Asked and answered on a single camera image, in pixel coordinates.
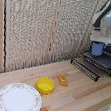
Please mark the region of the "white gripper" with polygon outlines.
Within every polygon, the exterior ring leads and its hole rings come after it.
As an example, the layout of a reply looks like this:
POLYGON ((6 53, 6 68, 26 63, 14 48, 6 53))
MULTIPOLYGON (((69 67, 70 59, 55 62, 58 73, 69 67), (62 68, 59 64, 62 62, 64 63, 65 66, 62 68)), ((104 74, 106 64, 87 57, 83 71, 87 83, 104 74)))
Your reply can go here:
POLYGON ((111 29, 108 29, 105 34, 102 34, 98 29, 94 29, 91 31, 90 39, 92 42, 111 44, 111 29))

